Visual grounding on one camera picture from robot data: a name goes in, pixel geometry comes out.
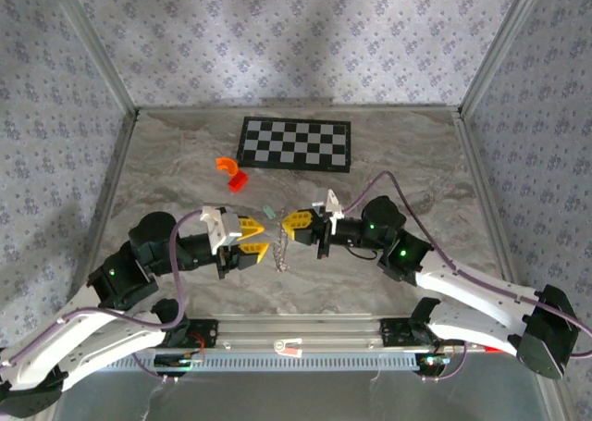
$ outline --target patterned wallpaper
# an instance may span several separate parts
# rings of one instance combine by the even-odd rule
[[[592,324],[592,0],[539,0],[471,126],[518,271]],[[580,350],[592,347],[581,335]],[[592,419],[592,362],[567,375]]]
[[[512,0],[80,2],[136,105],[458,105]]]
[[[4,346],[57,311],[81,273],[123,113],[57,0],[0,0],[0,34]]]

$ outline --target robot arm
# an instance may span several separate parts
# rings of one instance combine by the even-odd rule
[[[536,291],[492,278],[456,261],[457,268],[450,268],[430,243],[403,228],[406,217],[387,196],[370,201],[360,219],[343,218],[331,191],[323,197],[326,199],[317,200],[313,208],[291,213],[282,224],[293,240],[317,245],[318,259],[327,257],[332,245],[374,250],[380,253],[378,266],[390,278],[437,291],[471,307],[456,308],[424,298],[412,316],[415,326],[425,329],[423,333],[416,330],[424,341],[479,343],[516,356],[544,377],[563,376],[578,328],[533,304],[491,289],[504,289],[511,296],[530,298],[574,316],[561,290],[548,285],[542,292]]]
[[[179,270],[215,264],[222,279],[230,270],[253,266],[265,255],[269,243],[234,244],[264,230],[253,219],[212,207],[204,207],[201,217],[207,233],[177,237]],[[152,313],[140,315],[140,323],[118,320],[158,290],[154,276],[171,273],[168,240],[175,225],[168,213],[144,217],[129,232],[129,240],[92,272],[86,286],[53,319],[0,352],[1,412],[34,415],[93,371],[167,342],[187,328],[182,322],[162,328],[179,311],[173,300],[163,300]]]

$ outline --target gray marble surface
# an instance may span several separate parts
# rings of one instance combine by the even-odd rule
[[[351,173],[245,168],[249,182],[229,191],[228,175],[216,158],[236,154],[244,116],[326,118],[351,121]],[[332,188],[348,204],[382,169],[392,170],[412,206],[452,256],[497,275],[472,179],[464,164],[450,114],[398,110],[314,111],[204,110],[144,112],[129,147],[106,225],[100,261],[117,250],[147,213],[176,218],[204,204],[225,205],[265,225],[260,240],[277,241],[282,210],[310,206],[317,187]],[[402,204],[388,180],[370,194],[389,194]],[[277,219],[268,219],[263,206]],[[352,212],[359,216],[361,207]],[[415,234],[417,227],[406,226]],[[204,232],[196,218],[181,235]],[[272,249],[258,266],[218,280],[206,266],[183,274],[189,315],[207,314],[406,314],[426,293],[384,276],[375,262],[354,258],[341,247],[316,260],[316,249],[287,246],[286,271],[278,271]],[[174,295],[171,277],[159,279],[161,295]]]

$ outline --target cable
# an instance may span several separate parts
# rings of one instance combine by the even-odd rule
[[[397,190],[397,194],[401,198],[403,204],[405,205],[405,208],[407,209],[407,211],[409,212],[409,214],[411,215],[411,217],[413,218],[413,220],[415,221],[417,226],[425,234],[425,236],[427,237],[429,242],[432,244],[434,249],[438,252],[438,255],[444,261],[444,263],[449,268],[451,268],[455,273],[457,273],[462,278],[464,278],[470,282],[473,282],[475,285],[478,285],[486,290],[494,291],[498,294],[501,294],[502,296],[506,296],[508,298],[511,298],[514,301],[528,303],[528,304],[533,305],[535,307],[541,308],[541,309],[545,310],[546,312],[549,312],[555,316],[558,316],[558,317],[564,319],[565,321],[569,322],[573,326],[580,328],[582,331],[584,331],[584,333],[586,335],[588,335],[588,337],[592,338],[592,329],[590,327],[588,327],[586,324],[584,324],[583,322],[576,319],[575,317],[570,316],[570,315],[562,312],[561,310],[556,309],[555,307],[551,307],[550,305],[548,305],[546,303],[540,303],[539,301],[535,301],[532,298],[528,298],[526,296],[521,296],[519,294],[513,293],[511,291],[507,291],[507,290],[502,289],[500,287],[496,287],[495,285],[487,284],[483,280],[478,279],[478,278],[473,278],[468,273],[457,268],[457,266],[454,265],[452,260],[446,255],[446,253],[444,253],[444,250],[442,250],[442,248],[439,246],[439,244],[436,242],[436,240],[432,237],[432,235],[427,230],[427,228],[424,226],[424,224],[419,219],[417,214],[412,210],[411,206],[409,205],[409,202],[407,201],[407,199],[405,198],[405,195],[403,194],[403,191],[401,190],[401,187],[399,186],[399,183],[395,179],[394,174],[392,174],[390,171],[381,171],[380,173],[378,173],[378,175],[368,184],[368,186],[362,191],[362,193],[360,193],[360,195],[350,205],[343,208],[343,214],[349,213],[350,211],[352,211],[353,208],[358,206],[362,202],[364,197],[368,194],[368,192],[376,185],[378,180],[380,180],[380,178],[382,178],[383,176],[388,176],[390,178],[393,186],[395,187],[395,190]],[[583,352],[583,353],[572,353],[571,357],[578,358],[578,359],[592,358],[592,350],[590,350],[588,352]]]
[[[142,372],[146,372],[148,375],[150,375],[153,378],[158,379],[159,381],[167,381],[168,380],[167,375],[164,375],[164,376],[158,375],[156,372],[153,372],[148,367],[146,367],[144,364],[142,364],[142,361],[140,361],[140,358],[138,357],[138,355],[136,353],[132,353],[131,357],[133,358],[136,365],[140,368],[140,370]]]
[[[454,356],[456,354],[456,348],[455,348],[455,345],[454,345],[454,340],[444,340],[444,341],[442,341],[440,343],[440,345],[436,348],[436,350],[434,351],[433,354],[437,354],[442,347],[446,347],[447,345],[449,345],[450,347],[452,347],[452,355],[450,356],[450,358],[451,358],[452,356]]]
[[[202,361],[205,362],[205,339],[204,339],[204,337],[197,332],[192,332],[187,336],[199,341],[199,343],[200,343],[199,353],[202,354]]]
[[[374,257],[366,257],[366,256],[362,256],[360,254],[354,253],[352,251],[352,249],[350,247],[348,247],[347,245],[344,245],[343,247],[348,251],[349,254],[357,257],[358,259],[362,259],[364,261],[374,261],[378,257],[378,252],[376,250],[372,251],[372,253],[374,254]]]
[[[170,328],[176,327],[177,324],[183,318],[183,314],[185,312],[185,291],[183,290],[183,283],[181,281],[179,273],[179,263],[177,261],[177,236],[179,235],[180,227],[187,220],[191,219],[192,217],[199,216],[201,213],[202,210],[191,211],[189,214],[179,219],[179,222],[177,222],[175,227],[173,227],[173,230],[170,233],[170,238],[168,240],[168,255],[170,259],[170,266],[171,271],[173,273],[173,279],[175,280],[175,286],[177,287],[177,298],[179,300],[179,311],[177,312],[177,316],[175,316],[175,319],[165,324],[159,324],[155,322],[142,321],[141,319],[136,319],[131,316],[122,315],[120,313],[117,313],[113,310],[108,310],[106,308],[82,307],[72,312],[66,313],[60,319],[58,319],[58,321],[60,322],[56,321],[51,326],[46,328],[41,334],[36,336],[35,339],[33,339],[33,341],[31,341],[28,345],[23,347],[20,350],[20,352],[12,356],[7,363],[3,362],[2,364],[0,364],[0,370],[8,366],[14,366],[23,356],[30,353],[35,347],[37,347],[47,338],[52,336],[62,325],[64,325],[65,323],[79,315],[85,315],[88,313],[101,313],[103,315],[109,315],[115,319],[121,319],[123,321],[130,322],[132,324],[136,324],[139,326],[159,328],[161,330],[168,330]]]
[[[469,353],[469,347],[468,347],[466,341],[462,345],[463,345],[463,348],[462,348],[461,362],[454,369],[454,371],[450,372],[448,375],[444,375],[443,377],[426,377],[426,376],[421,376],[421,379],[424,380],[424,381],[436,381],[436,382],[438,382],[438,381],[443,381],[444,379],[449,379],[449,378],[452,378],[452,377],[455,377],[456,375],[458,375],[458,373],[463,368],[464,363],[466,362],[466,357],[468,356],[468,353]]]

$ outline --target checkerboard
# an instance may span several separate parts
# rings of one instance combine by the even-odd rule
[[[244,118],[240,167],[350,172],[350,122]]]

